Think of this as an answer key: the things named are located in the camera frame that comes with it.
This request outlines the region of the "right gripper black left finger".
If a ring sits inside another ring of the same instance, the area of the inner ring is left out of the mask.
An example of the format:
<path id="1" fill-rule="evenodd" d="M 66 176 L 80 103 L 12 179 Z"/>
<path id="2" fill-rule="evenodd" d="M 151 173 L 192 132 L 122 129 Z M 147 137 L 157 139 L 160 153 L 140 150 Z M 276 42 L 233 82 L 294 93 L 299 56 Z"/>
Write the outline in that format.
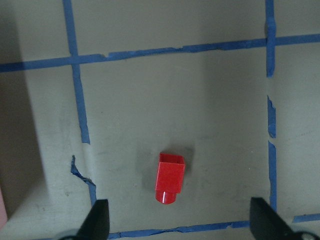
<path id="1" fill-rule="evenodd" d="M 109 202 L 96 200 L 80 229 L 76 240 L 107 240 L 110 234 Z"/>

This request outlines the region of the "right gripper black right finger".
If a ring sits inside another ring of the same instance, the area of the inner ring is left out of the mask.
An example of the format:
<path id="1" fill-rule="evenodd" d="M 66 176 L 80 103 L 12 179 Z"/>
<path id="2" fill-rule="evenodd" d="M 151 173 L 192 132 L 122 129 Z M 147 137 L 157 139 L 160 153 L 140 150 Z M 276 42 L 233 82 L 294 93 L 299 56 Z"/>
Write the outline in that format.
<path id="1" fill-rule="evenodd" d="M 256 240 L 289 240 L 295 232 L 262 197 L 252 197 L 249 229 Z"/>

